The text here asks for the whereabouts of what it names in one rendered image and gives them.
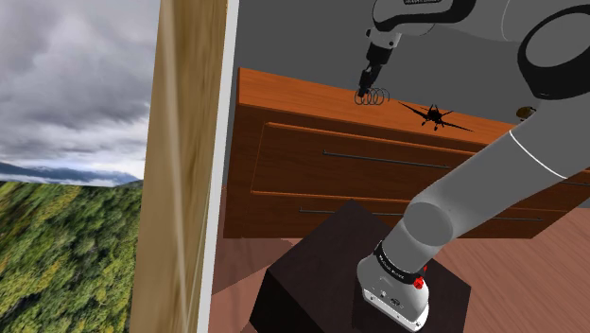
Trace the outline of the dark robot stand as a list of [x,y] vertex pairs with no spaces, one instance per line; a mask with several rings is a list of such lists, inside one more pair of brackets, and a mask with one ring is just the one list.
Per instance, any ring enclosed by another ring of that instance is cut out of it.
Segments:
[[[348,201],[266,270],[250,322],[257,333],[411,333],[363,298],[358,262],[391,227]],[[429,313],[416,333],[463,333],[470,286],[436,260]]]

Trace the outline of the black toy airplane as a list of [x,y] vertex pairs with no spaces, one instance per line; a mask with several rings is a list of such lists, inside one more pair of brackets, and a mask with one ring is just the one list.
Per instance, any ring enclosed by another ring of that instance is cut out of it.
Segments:
[[432,104],[429,108],[425,108],[424,111],[419,111],[416,108],[408,106],[405,103],[401,103],[404,107],[408,108],[409,110],[413,111],[415,114],[422,117],[424,120],[422,121],[421,125],[424,126],[428,122],[432,122],[434,124],[433,130],[436,131],[439,127],[452,127],[464,131],[470,131],[470,129],[464,128],[462,126],[452,124],[443,120],[445,115],[451,114],[451,111],[442,113],[436,104]]

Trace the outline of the brown wooden chest of drawers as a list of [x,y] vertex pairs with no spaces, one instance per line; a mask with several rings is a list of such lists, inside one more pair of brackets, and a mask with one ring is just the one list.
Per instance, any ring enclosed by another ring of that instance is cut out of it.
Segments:
[[242,68],[223,234],[304,237],[350,200],[394,225],[415,195],[508,129],[453,113],[432,130],[412,103],[358,105],[348,90]]

